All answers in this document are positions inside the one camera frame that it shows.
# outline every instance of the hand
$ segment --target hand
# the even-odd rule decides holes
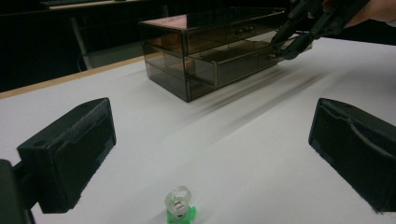
[[[334,1],[337,0],[324,0],[323,9],[326,10],[329,8]],[[346,27],[354,26],[368,20],[396,21],[396,0],[371,0],[352,18]]]

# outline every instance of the table surface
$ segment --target table surface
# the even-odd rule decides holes
[[[193,223],[396,223],[377,214],[308,145],[319,97],[396,124],[396,47],[321,38],[285,61],[191,103],[148,79],[143,61],[0,100],[0,158],[76,105],[108,97],[117,145],[77,206],[37,224],[166,223],[180,185]]]

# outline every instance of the dark background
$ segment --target dark background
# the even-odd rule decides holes
[[[137,23],[159,18],[161,4],[169,16],[221,7],[284,7],[289,1],[158,1],[122,7],[91,7],[53,12],[36,0],[0,2],[0,91],[31,85],[85,70],[70,18],[78,22],[88,52],[139,41]],[[338,36],[348,40],[396,45],[396,28],[367,21]]]

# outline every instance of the white table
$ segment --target white table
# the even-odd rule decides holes
[[[319,97],[396,125],[396,47],[321,38],[313,49],[185,103],[143,62],[0,100],[0,158],[76,105],[109,97],[117,145],[75,207],[37,224],[166,223],[179,185],[193,223],[396,223],[376,214],[308,145]]]

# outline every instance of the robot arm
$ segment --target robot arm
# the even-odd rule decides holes
[[[314,25],[308,32],[300,34],[285,49],[279,49],[276,57],[286,60],[296,58],[315,39],[325,35],[338,35],[347,23],[369,2],[370,0],[335,0],[326,11],[322,8],[322,0],[301,0],[291,11],[288,21],[283,24],[273,37],[271,44],[275,45],[286,41],[297,31],[297,26],[305,17],[314,20]]]

